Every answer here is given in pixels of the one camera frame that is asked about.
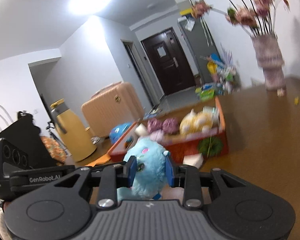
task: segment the ribbed grip surface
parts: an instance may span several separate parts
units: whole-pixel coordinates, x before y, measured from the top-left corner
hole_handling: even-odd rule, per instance
[[[99,212],[75,240],[226,240],[203,213],[187,211],[177,200],[123,201],[112,211]]]

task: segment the paper sign on door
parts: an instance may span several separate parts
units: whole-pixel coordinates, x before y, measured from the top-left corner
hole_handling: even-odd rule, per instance
[[[157,51],[158,51],[160,57],[164,57],[167,55],[166,51],[164,50],[164,47],[162,47],[162,46],[157,48]]]

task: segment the pink vase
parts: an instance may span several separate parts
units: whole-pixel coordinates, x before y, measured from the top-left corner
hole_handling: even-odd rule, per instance
[[[282,72],[284,60],[277,37],[274,34],[252,37],[252,43],[256,51],[258,66],[263,69],[266,89],[285,88],[286,83]]]

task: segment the plush toy eye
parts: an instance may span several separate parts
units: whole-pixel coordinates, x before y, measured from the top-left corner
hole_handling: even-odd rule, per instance
[[[144,169],[145,165],[143,163],[139,163],[137,166],[137,172],[140,172]]]

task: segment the yellow thermos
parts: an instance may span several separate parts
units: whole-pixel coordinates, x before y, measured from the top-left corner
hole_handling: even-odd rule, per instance
[[[50,107],[56,130],[71,152],[73,160],[78,162],[91,155],[96,146],[91,142],[89,133],[79,117],[69,109],[64,99],[53,103]]]

